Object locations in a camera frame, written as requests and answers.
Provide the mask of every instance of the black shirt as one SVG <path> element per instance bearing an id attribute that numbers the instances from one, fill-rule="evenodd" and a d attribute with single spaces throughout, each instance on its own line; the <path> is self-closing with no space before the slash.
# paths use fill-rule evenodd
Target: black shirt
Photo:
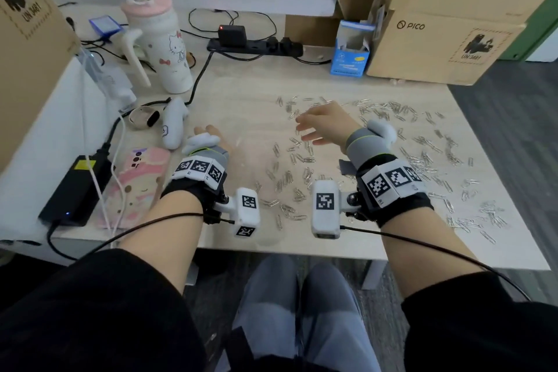
<path id="1" fill-rule="evenodd" d="M 558 309 L 513 302 L 490 273 L 433 285 L 402 308 L 407 371 L 558 370 Z M 201 372 L 205 362 L 183 298 L 124 250 L 76 262 L 0 316 L 2 371 Z M 294 369 L 285 359 L 260 363 Z"/>

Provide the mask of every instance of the person's left hand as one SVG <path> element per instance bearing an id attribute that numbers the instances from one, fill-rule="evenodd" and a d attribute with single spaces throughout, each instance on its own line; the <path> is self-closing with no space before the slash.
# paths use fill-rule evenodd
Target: person's left hand
<path id="1" fill-rule="evenodd" d="M 194 134 L 198 135 L 198 134 L 203 134 L 203 133 L 209 133 L 211 135 L 216 135 L 221 139 L 221 142 L 219 143 L 219 146 L 221 146 L 223 149 L 227 150 L 229 153 L 233 150 L 233 146 L 231 146 L 225 139 L 225 137 L 223 137 L 223 135 L 221 134 L 221 131 L 219 131 L 218 128 L 214 127 L 213 125 L 208 125 L 207 127 L 202 128 L 200 126 L 197 126 L 196 128 L 194 128 Z"/>

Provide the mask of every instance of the wooden desk surface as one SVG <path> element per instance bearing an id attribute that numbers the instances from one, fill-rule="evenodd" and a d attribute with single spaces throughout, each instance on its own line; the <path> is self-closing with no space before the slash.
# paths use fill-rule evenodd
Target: wooden desk surface
<path id="1" fill-rule="evenodd" d="M 278 25 L 279 35 L 281 35 L 281 24 Z M 185 43 L 187 49 L 197 58 L 198 64 L 192 70 L 196 75 L 207 57 L 204 49 L 205 41 L 188 36 Z M 150 78 L 153 84 L 151 88 L 135 88 L 139 101 L 147 102 L 168 97 L 168 94 L 157 90 L 160 86 L 156 76 L 151 75 Z M 327 100 L 348 103 L 345 108 L 357 121 L 360 115 L 358 108 L 351 104 L 356 100 L 370 99 L 374 103 L 395 101 L 413 107 L 419 115 L 414 123 L 410 122 L 412 114 L 405 115 L 406 121 L 401 121 L 390 112 L 391 124 L 396 129 L 403 128 L 403 135 L 406 138 L 405 141 L 398 139 L 393 152 L 397 156 L 401 156 L 400 148 L 404 148 L 412 155 L 420 155 L 422 150 L 428 152 L 434 161 L 432 167 L 439 170 L 437 175 L 448 181 L 453 192 L 450 193 L 434 181 L 426 184 L 430 191 L 449 197 L 455 207 L 455 213 L 451 214 L 453 218 L 472 219 L 473 216 L 486 216 L 479 212 L 480 204 L 484 201 L 494 200 L 499 208 L 504 209 L 499 215 L 509 224 L 507 227 L 499 228 L 491 225 L 490 222 L 480 222 L 484 225 L 483 230 L 496 241 L 495 244 L 481 235 L 480 229 L 472 228 L 471 233 L 467 233 L 458 228 L 455 232 L 464 243 L 480 261 L 493 267 L 549 269 L 548 263 L 447 86 L 418 82 L 406 82 L 394 86 L 387 79 L 336 77 L 329 74 L 329 65 L 304 65 L 294 59 L 283 57 L 263 57 L 254 62 L 236 62 L 218 54 L 214 55 L 190 107 L 190 116 L 185 121 L 185 135 L 193 134 L 196 125 L 217 126 L 236 147 L 228 168 L 226 191 L 230 194 L 239 186 L 254 188 L 255 181 L 258 180 L 263 186 L 260 192 L 262 199 L 279 198 L 295 207 L 298 213 L 307 214 L 309 219 L 291 221 L 283 217 L 283 229 L 280 231 L 275 221 L 276 214 L 281 212 L 278 206 L 267 208 L 262 205 L 262 227 L 259 234 L 250 239 L 239 239 L 228 234 L 226 224 L 205 226 L 199 247 L 357 259 L 387 259 L 378 236 L 343 231 L 340 239 L 335 241 L 313 237 L 310 229 L 311 198 L 300 204 L 293 201 L 294 187 L 308 193 L 303 184 L 304 168 L 311 167 L 314 170 L 314 177 L 324 174 L 336 181 L 344 181 L 341 184 L 343 191 L 354 189 L 355 184 L 349 178 L 340 175 L 337 169 L 338 159 L 346 159 L 346 157 L 343 157 L 336 146 L 314 147 L 316 157 L 314 164 L 297 162 L 293 165 L 291 163 L 286 149 L 292 146 L 289 138 L 296 137 L 295 122 L 289 120 L 285 106 L 281 108 L 275 103 L 278 96 L 281 96 L 285 102 L 298 96 L 294 108 L 300 109 L 301 112 L 313 102 L 319 101 L 320 96 Z M 310 97 L 314 100 L 303 101 L 304 98 Z M 427 111 L 432 114 L 435 126 L 426 121 L 424 112 Z M 435 112 L 443 114 L 445 118 L 439 118 Z M 372 119 L 376 116 L 371 112 L 365 117 Z M 435 129 L 440 130 L 444 135 L 450 135 L 459 144 L 453 152 L 464 162 L 462 165 L 453 166 L 444 154 L 436 153 L 428 146 L 422 146 L 412 139 L 424 136 L 444 150 L 445 140 L 436 136 Z M 281 149 L 278 175 L 290 170 L 295 180 L 294 184 L 289 185 L 280 194 L 275 193 L 275 185 L 265 173 L 265 169 L 271 169 L 276 160 L 272 150 L 274 143 L 278 143 Z M 122 155 L 118 160 L 122 162 L 125 154 L 132 148 L 146 145 L 161 146 L 160 124 L 148 131 L 128 129 Z M 300 151 L 304 153 L 306 150 L 302 146 Z M 173 153 L 169 176 L 182 156 L 179 150 Z M 469 157 L 474 159 L 472 167 L 468 166 Z M 462 201 L 464 179 L 476 179 L 480 182 L 468 188 L 471 191 L 478 191 L 478 194 L 467 201 Z M 443 201 L 439 199 L 432 201 L 436 211 L 445 218 L 449 212 Z M 377 229 L 373 223 L 360 221 L 350 223 L 345 217 L 342 223 L 358 228 Z M 83 228 L 62 230 L 57 233 L 57 237 L 104 240 L 107 234 L 106 230 L 99 230 L 90 223 Z"/>

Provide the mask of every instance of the pink bottle lid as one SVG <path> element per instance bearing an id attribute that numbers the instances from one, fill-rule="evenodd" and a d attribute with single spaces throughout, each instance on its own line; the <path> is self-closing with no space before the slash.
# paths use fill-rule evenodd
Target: pink bottle lid
<path id="1" fill-rule="evenodd" d="M 153 0 L 154 3 L 145 3 L 144 5 L 135 5 L 131 3 L 122 3 L 120 8 L 126 16 L 157 16 L 164 14 L 172 8 L 172 0 Z"/>

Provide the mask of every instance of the hand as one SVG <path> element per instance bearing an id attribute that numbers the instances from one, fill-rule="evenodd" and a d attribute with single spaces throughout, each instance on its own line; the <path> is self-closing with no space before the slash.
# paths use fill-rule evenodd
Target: hand
<path id="1" fill-rule="evenodd" d="M 362 128 L 337 102 L 315 106 L 297 116 L 298 131 L 314 128 L 315 131 L 303 135 L 304 142 L 312 141 L 314 145 L 337 144 L 345 153 L 345 143 L 350 135 Z"/>
<path id="2" fill-rule="evenodd" d="M 198 135 L 198 134 L 203 134 L 203 133 L 209 133 L 211 135 L 216 135 L 221 139 L 221 142 L 219 143 L 219 146 L 221 146 L 223 149 L 227 150 L 229 153 L 233 150 L 233 146 L 231 146 L 223 137 L 223 135 L 221 134 L 221 131 L 219 131 L 218 128 L 214 127 L 213 125 L 208 125 L 207 127 L 202 128 L 200 126 L 197 126 L 196 128 L 194 128 L 194 134 Z"/>

